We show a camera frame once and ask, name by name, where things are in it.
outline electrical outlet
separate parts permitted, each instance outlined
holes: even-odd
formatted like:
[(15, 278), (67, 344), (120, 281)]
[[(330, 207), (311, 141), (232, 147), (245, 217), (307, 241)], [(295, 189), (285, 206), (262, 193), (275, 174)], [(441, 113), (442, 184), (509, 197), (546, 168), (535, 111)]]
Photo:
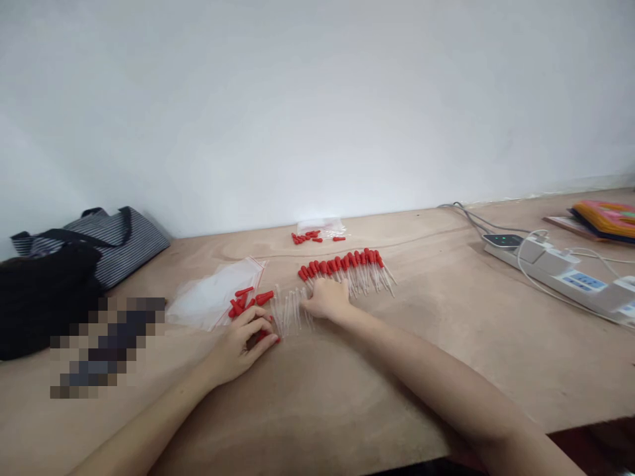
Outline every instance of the electrical outlet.
[(604, 286), (607, 285), (606, 283), (600, 280), (594, 279), (584, 273), (572, 274), (571, 277), (595, 289), (603, 288)]
[(562, 278), (563, 280), (565, 280), (568, 283), (573, 284), (574, 286), (577, 286), (578, 288), (580, 288), (583, 291), (591, 291), (591, 288), (589, 286), (585, 286), (584, 284), (582, 284), (581, 282), (578, 282), (574, 279), (571, 279), (569, 276), (565, 276), (564, 278)]

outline charger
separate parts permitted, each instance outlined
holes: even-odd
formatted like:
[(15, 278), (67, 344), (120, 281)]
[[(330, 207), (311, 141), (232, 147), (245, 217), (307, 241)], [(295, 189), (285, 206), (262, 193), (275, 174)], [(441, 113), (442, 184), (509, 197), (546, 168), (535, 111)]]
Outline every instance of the charger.
[(516, 248), (516, 254), (522, 253), (521, 259), (533, 264), (545, 251), (553, 247), (551, 243), (547, 243), (546, 236), (529, 236)]

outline white cable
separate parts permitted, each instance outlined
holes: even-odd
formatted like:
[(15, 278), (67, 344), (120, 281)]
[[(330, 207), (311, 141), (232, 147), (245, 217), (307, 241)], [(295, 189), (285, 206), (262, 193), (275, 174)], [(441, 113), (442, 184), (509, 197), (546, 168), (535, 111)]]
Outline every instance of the white cable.
[[(574, 247), (574, 248), (571, 248), (571, 249), (586, 249), (586, 248)], [(616, 260), (616, 259), (613, 259), (613, 258), (600, 257), (600, 256), (598, 256), (598, 254), (595, 251), (593, 251), (593, 252), (595, 253), (594, 255), (587, 255), (586, 253), (572, 253), (572, 255), (586, 256), (586, 257), (589, 257), (589, 258), (600, 258), (600, 259), (603, 259), (604, 261), (623, 262), (623, 263), (626, 263), (626, 264), (635, 264), (635, 261), (624, 261), (624, 260)]]
[[(534, 231), (529, 232), (529, 234), (527, 235), (527, 238), (529, 238), (529, 237), (530, 237), (530, 236), (532, 236), (532, 235), (535, 235), (536, 233), (540, 233), (540, 232), (542, 232), (542, 233), (543, 233), (543, 236), (546, 236), (546, 234), (547, 234), (547, 233), (549, 233), (549, 231), (548, 231), (548, 230), (545, 230), (545, 229), (541, 229), (541, 230), (534, 230)], [(632, 326), (632, 325), (630, 325), (630, 324), (624, 324), (624, 323), (621, 323), (621, 322), (615, 321), (614, 319), (611, 319), (610, 317), (607, 317), (607, 316), (605, 316), (605, 315), (598, 314), (597, 312), (590, 310), (588, 307), (584, 307), (584, 306), (582, 306), (582, 305), (580, 305), (580, 304), (578, 304), (578, 303), (576, 303), (576, 302), (573, 302), (573, 301), (570, 301), (570, 300), (568, 300), (568, 299), (564, 299), (564, 298), (562, 298), (562, 297), (560, 297), (560, 296), (557, 296), (556, 294), (553, 294), (551, 291), (546, 290), (546, 289), (545, 289), (545, 288), (543, 288), (540, 284), (538, 284), (536, 281), (534, 281), (534, 280), (531, 278), (531, 276), (529, 276), (529, 275), (527, 274), (527, 272), (523, 269), (523, 266), (522, 266), (522, 264), (521, 264), (521, 255), (522, 255), (522, 253), (523, 253), (523, 245), (525, 244), (525, 242), (527, 242), (527, 238), (525, 238), (525, 239), (523, 240), (523, 242), (521, 243), (521, 246), (518, 248), (518, 253), (516, 254), (516, 263), (518, 264), (518, 269), (519, 269), (519, 270), (520, 270), (520, 271), (521, 271), (521, 272), (525, 275), (525, 278), (527, 278), (531, 284), (533, 284), (534, 286), (536, 286), (536, 287), (537, 287), (540, 291), (544, 292), (545, 294), (548, 294), (549, 296), (551, 296), (551, 297), (553, 297), (553, 298), (556, 298), (558, 301), (562, 301), (562, 302), (564, 302), (564, 303), (567, 303), (567, 304), (569, 304), (569, 305), (572, 305), (573, 307), (577, 307), (578, 309), (582, 309), (583, 311), (586, 311), (586, 312), (588, 312), (588, 313), (591, 313), (591, 314), (593, 314), (593, 315), (596, 315), (596, 316), (598, 316), (598, 317), (601, 317), (602, 319), (606, 319), (607, 321), (610, 321), (610, 322), (612, 322), (612, 323), (619, 324), (619, 325), (624, 326), (624, 327), (630, 327), (631, 329), (633, 329), (633, 328), (635, 327), (635, 326)]]
[(602, 264), (604, 264), (607, 267), (607, 270), (611, 271), (615, 276), (617, 276), (618, 278), (621, 278), (622, 276), (620, 276), (619, 274), (617, 274), (617, 271), (613, 269), (613, 267), (608, 263), (609, 260), (607, 260), (604, 256), (600, 255), (597, 251), (594, 251), (592, 249), (589, 248), (580, 248), (580, 247), (572, 247), (572, 248), (565, 248), (566, 250), (582, 250), (582, 251), (589, 251), (590, 253), (593, 253), (593, 258), (598, 258)]

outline plywood tabletop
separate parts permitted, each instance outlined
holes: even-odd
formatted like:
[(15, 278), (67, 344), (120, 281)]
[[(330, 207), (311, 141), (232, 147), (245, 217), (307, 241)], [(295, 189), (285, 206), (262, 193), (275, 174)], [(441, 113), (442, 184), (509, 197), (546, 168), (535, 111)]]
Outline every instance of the plywood tabletop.
[[(593, 243), (541, 220), (565, 215), (582, 198), (635, 204), (632, 191), (610, 190), (473, 210), (497, 224), (549, 229), (561, 248), (584, 246), (606, 257), (635, 260), (635, 248)], [(635, 414), (635, 333), (533, 288), (520, 272), (483, 251), (479, 233), (462, 214), (417, 210), (346, 219), (345, 225), (351, 235), (338, 243), (296, 246), (291, 226), (178, 239), (112, 294), (172, 299), (184, 282), (247, 255), (269, 262), (261, 289), (276, 283), (290, 289), (300, 285), (298, 268), (309, 260), (375, 248), (400, 283), (396, 299), (383, 292), (355, 305), (467, 363), (545, 431)], [(631, 264), (615, 268), (635, 274)], [(580, 269), (609, 279), (598, 260), (584, 258)], [(119, 399), (82, 403), (79, 410), (57, 403), (56, 411), (73, 422), (75, 434), (88, 433), (66, 460), (80, 460), (121, 427), (200, 358), (208, 341), (208, 333), (174, 326), (148, 346), (135, 386), (112, 390)], [(35, 367), (26, 363), (22, 370), (35, 372)], [(9, 378), (2, 371), (0, 378)], [(0, 407), (22, 405), (26, 412), (36, 405), (18, 403), (20, 395), (0, 400)], [(81, 412), (91, 412), (92, 420), (82, 421)], [(321, 322), (312, 333), (288, 337), (244, 376), (209, 394), (153, 471), (365, 474), (447, 455), (456, 442), (381, 363), (341, 330)], [(54, 452), (56, 444), (61, 451), (61, 442), (48, 450)], [(42, 458), (38, 461), (49, 467), (64, 468)]]

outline plastic zip bag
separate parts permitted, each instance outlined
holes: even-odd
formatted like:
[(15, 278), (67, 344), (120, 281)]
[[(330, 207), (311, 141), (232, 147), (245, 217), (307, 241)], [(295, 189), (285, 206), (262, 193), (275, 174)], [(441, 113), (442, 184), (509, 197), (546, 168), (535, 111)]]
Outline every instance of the plastic zip bag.
[(165, 320), (202, 331), (229, 323), (230, 300), (234, 299), (234, 293), (251, 286), (257, 290), (266, 264), (247, 257), (211, 276), (187, 282), (165, 312)]
[(346, 227), (338, 217), (316, 218), (300, 221), (298, 223), (298, 234), (304, 235), (307, 231), (320, 230), (320, 238), (333, 238), (347, 236)]

